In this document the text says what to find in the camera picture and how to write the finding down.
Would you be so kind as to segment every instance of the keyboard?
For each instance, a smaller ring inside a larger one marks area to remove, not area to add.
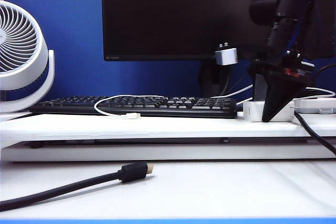
[[[101,115],[94,104],[108,97],[72,96],[38,102],[33,113]],[[122,96],[101,102],[98,108],[112,114],[140,113],[142,116],[183,118],[235,118],[236,101],[229,98],[131,97]]]

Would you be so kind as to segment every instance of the plug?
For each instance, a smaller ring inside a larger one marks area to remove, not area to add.
[[[138,119],[140,117],[141,117],[140,113],[127,113],[125,115],[126,119]]]
[[[118,171],[119,180],[121,180],[123,183],[127,183],[146,178],[147,174],[153,172],[153,167],[154,165],[147,164],[146,162],[137,162],[130,165],[124,165]]]

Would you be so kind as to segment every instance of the gold plug tip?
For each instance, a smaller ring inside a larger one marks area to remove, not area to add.
[[[151,174],[153,172],[153,168],[154,168],[153,164],[148,164],[147,174]]]

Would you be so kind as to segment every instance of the white fan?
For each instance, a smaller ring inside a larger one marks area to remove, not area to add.
[[[33,83],[44,72],[42,86],[24,98],[0,102],[0,113],[24,110],[51,88],[55,75],[54,51],[47,49],[36,20],[21,7],[0,1],[0,90],[15,90]]]

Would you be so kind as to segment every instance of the fan stand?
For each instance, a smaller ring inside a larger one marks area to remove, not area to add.
[[[14,101],[0,102],[1,117],[6,116],[6,113],[18,112],[20,110],[28,108],[37,103],[47,94],[47,92],[51,88],[51,85],[55,77],[55,57],[53,50],[48,51],[48,61],[49,61],[48,75],[43,85],[38,90],[28,95],[27,97]]]

